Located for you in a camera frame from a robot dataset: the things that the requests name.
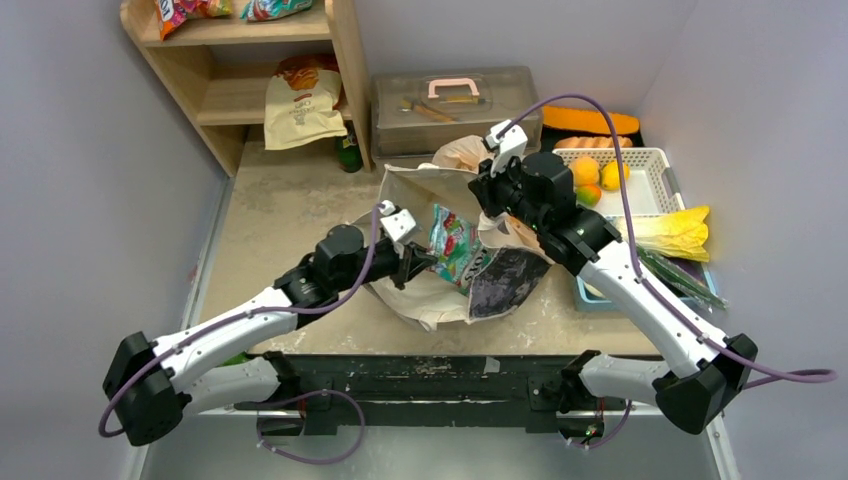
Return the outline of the beige canvas tote bag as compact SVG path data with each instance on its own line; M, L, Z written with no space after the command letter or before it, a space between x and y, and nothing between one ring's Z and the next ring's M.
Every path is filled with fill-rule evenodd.
M507 316L533 293L552 262L524 242L512 221L491 222L468 184L475 173L433 164L388 165L378 199L408 210L417 223L411 239L435 257L404 288L388 279L365 288L400 318L427 331Z

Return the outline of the orange fruit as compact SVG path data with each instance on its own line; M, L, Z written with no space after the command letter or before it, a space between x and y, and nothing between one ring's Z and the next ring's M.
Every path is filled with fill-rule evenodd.
M569 168L576 187L597 185L600 181L599 163L591 156L584 155L574 159Z

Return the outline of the orange corn cob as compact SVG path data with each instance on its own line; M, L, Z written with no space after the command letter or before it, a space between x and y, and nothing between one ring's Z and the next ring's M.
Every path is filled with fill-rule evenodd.
M543 125L551 129L605 136L611 134L604 115L597 111L544 106L542 113ZM620 113L609 113L608 116L618 135L633 135L640 131L640 121L636 117Z

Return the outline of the yellow leaf napa cabbage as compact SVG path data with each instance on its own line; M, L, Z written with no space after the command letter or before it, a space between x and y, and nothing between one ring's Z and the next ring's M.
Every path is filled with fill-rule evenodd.
M665 257L707 263L709 206L698 206L658 216L632 216L633 240L638 247ZM622 237L631 241L624 216L609 218Z

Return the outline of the green onion bundle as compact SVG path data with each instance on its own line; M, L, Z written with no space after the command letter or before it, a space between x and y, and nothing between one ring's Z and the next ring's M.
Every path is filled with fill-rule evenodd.
M708 312L714 308L726 310L728 302L713 293L706 284L697 280L683 268L667 258L637 246L641 262L666 286L682 293L685 298L693 300L699 307Z

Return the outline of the orange snack packet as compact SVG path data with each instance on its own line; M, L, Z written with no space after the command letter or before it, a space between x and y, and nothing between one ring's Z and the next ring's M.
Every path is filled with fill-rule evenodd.
M229 0L156 0L159 39L164 41L189 20L214 19L233 14Z

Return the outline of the translucent banana print plastic bag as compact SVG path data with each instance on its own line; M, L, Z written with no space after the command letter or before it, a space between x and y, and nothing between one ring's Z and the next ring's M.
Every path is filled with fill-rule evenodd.
M486 148L482 137L468 135L440 147L433 155L431 163L438 167L478 173L480 164L492 157L493 154Z

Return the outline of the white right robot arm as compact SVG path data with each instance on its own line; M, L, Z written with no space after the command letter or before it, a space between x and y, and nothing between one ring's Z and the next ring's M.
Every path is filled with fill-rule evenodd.
M577 204L572 172L559 156L514 157L501 170L485 160L469 189L485 214L528 226L550 259L615 303L661 355L649 361L585 351L562 371L561 412L614 397L655 406L680 430L699 434L743 390L756 344L713 326L644 269L605 217Z

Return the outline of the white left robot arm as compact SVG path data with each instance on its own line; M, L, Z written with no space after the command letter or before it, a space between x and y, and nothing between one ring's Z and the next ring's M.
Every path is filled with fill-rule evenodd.
M243 304L156 339L143 332L124 337L103 380L108 404L99 435L145 446L169 434L187 414L238 403L289 407L298 382L275 366L276 355L240 365L231 359L306 327L370 283L387 279L403 287L435 263L427 248L400 241L381 221L368 234L352 225L333 227L313 252Z

